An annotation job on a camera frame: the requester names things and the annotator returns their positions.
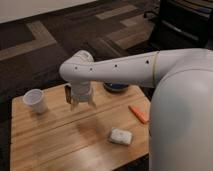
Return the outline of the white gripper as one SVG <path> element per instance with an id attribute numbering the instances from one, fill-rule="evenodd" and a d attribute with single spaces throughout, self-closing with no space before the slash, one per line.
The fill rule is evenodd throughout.
<path id="1" fill-rule="evenodd" d="M 88 102 L 88 105 L 92 108 L 96 108 L 95 102 L 92 99 L 92 86 L 90 82 L 80 82 L 71 84 L 71 105 L 70 110 L 74 110 L 78 103 Z"/>

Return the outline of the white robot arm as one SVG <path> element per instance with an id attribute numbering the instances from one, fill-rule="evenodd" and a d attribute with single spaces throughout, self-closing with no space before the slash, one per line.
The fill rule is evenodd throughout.
<path id="1" fill-rule="evenodd" d="M 149 171 L 213 171 L 213 50 L 159 50 L 98 62 L 80 50 L 59 73 L 79 100 L 92 81 L 152 88 Z"/>

